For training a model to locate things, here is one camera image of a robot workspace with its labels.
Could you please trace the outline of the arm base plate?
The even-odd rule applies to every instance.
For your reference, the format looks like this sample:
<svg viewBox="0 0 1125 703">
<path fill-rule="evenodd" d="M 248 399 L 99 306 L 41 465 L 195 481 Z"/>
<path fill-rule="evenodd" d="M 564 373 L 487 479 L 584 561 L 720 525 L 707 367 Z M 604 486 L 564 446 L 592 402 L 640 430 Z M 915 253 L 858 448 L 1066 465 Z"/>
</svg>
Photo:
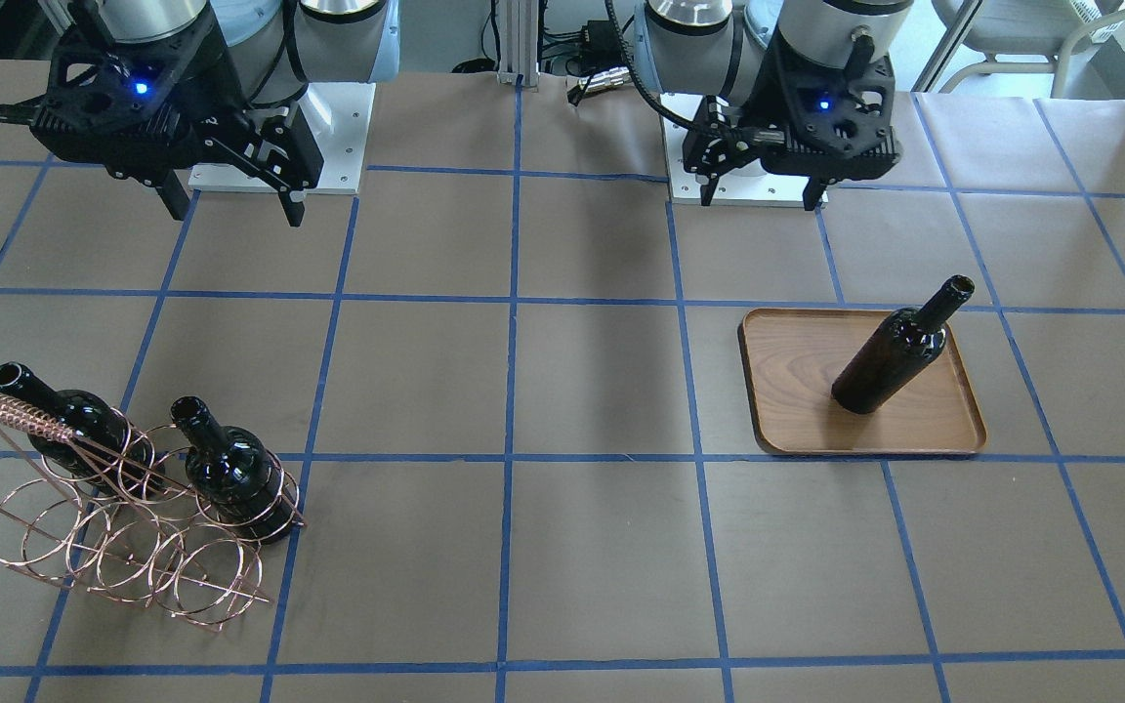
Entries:
<svg viewBox="0 0 1125 703">
<path fill-rule="evenodd" d="M 308 193 L 356 196 L 360 191 L 376 89 L 367 83 L 312 83 L 303 96 L 303 112 L 324 155 L 318 184 Z M 273 193 L 262 180 L 220 164 L 194 166 L 188 186 L 200 191 Z"/>
<path fill-rule="evenodd" d="M 702 184 L 684 166 L 685 132 L 669 120 L 662 120 L 662 143 L 665 147 L 670 200 L 675 204 L 699 205 Z M 785 206 L 803 209 L 806 177 L 776 175 L 765 172 L 759 161 L 719 178 L 711 204 L 716 206 Z"/>
</svg>

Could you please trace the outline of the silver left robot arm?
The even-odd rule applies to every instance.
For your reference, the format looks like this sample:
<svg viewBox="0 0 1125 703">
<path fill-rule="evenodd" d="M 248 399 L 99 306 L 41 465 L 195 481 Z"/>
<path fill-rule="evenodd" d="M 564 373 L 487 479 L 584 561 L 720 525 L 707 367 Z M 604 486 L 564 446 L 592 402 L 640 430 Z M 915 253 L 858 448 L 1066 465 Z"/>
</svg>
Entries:
<svg viewBox="0 0 1125 703">
<path fill-rule="evenodd" d="M 640 1 L 634 84 L 664 120 L 676 199 L 795 202 L 902 157 L 889 49 L 907 1 Z"/>
</svg>

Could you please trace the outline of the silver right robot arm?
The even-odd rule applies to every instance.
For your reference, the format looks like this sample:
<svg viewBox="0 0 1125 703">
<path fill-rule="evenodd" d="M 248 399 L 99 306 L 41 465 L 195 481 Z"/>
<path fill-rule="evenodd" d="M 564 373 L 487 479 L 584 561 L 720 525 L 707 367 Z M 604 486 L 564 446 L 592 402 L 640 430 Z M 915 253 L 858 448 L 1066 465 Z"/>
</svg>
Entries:
<svg viewBox="0 0 1125 703">
<path fill-rule="evenodd" d="M 176 219 L 179 172 L 236 169 L 298 227 L 324 154 L 304 98 L 384 83 L 400 62 L 394 1 L 70 1 L 28 129 L 68 163 L 153 188 Z"/>
</svg>

